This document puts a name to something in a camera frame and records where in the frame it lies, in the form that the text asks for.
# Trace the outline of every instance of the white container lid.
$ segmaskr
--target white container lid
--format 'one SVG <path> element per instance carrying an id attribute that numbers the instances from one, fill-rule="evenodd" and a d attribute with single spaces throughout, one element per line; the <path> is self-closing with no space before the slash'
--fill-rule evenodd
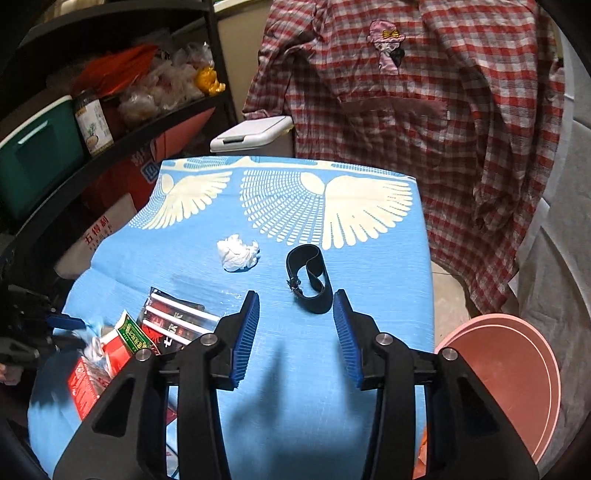
<path id="1" fill-rule="evenodd" d="M 254 150 L 277 140 L 293 126 L 293 120 L 286 115 L 247 120 L 218 135 L 209 148 L 214 153 Z"/>

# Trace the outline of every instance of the green storage box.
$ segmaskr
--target green storage box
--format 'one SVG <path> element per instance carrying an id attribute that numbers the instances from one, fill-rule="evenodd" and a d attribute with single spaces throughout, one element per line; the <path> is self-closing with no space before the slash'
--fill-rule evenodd
<path id="1" fill-rule="evenodd" d="M 0 142 L 3 210 L 14 222 L 22 222 L 84 158 L 72 97 L 63 96 Z"/>

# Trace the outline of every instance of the blue tablecloth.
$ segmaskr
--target blue tablecloth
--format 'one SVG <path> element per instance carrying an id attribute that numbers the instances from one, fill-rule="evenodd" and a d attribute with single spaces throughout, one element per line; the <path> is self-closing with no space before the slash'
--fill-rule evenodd
<path id="1" fill-rule="evenodd" d="M 234 233 L 260 245 L 249 271 L 221 267 L 216 243 Z M 246 378 L 219 393 L 233 479 L 359 480 L 375 392 L 355 390 L 346 376 L 332 312 L 301 310 L 286 285 L 285 256 L 302 243 L 323 248 L 334 290 L 344 288 L 355 310 L 411 348 L 433 350 L 430 256 L 415 180 L 324 161 L 164 162 L 149 204 L 100 245 L 64 311 L 84 319 L 91 336 L 123 309 L 136 316 L 151 286 L 219 315 L 237 312 L 246 292 L 257 291 L 261 317 Z M 66 387 L 74 360 L 50 359 L 31 399 L 31 446 L 50 475 L 80 424 Z M 418 443 L 419 390 L 417 413 Z M 175 422 L 167 441 L 176 448 Z"/>

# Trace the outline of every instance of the metal screw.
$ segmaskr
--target metal screw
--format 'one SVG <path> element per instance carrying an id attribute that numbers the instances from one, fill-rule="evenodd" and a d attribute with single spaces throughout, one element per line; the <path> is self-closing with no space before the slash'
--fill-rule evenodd
<path id="1" fill-rule="evenodd" d="M 380 345 L 390 345 L 394 341 L 394 338 L 389 333 L 379 333 L 375 336 L 375 341 Z"/>
<path id="2" fill-rule="evenodd" d="M 206 333 L 205 335 L 201 335 L 199 341 L 202 345 L 212 346 L 217 343 L 217 335 L 215 333 Z"/>
<path id="3" fill-rule="evenodd" d="M 445 360 L 449 360 L 450 362 L 457 360 L 457 352 L 453 348 L 444 348 L 441 354 Z"/>
<path id="4" fill-rule="evenodd" d="M 140 362 L 145 362 L 148 358 L 152 356 L 152 350 L 149 348 L 142 348 L 135 353 L 135 358 Z"/>

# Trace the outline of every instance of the black strap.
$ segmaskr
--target black strap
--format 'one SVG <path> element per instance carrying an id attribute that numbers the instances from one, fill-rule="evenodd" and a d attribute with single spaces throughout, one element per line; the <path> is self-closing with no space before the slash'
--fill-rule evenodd
<path id="1" fill-rule="evenodd" d="M 306 297 L 300 288 L 301 281 L 297 277 L 297 273 L 304 265 L 312 288 L 318 292 L 315 297 Z M 287 284 L 297 297 L 302 308 L 312 313 L 328 312 L 332 307 L 332 287 L 330 286 L 329 273 L 326 271 L 320 248 L 310 244 L 295 247 L 287 254 L 285 266 L 287 267 L 287 275 L 290 278 Z M 319 279 L 322 274 L 324 274 L 325 285 Z"/>

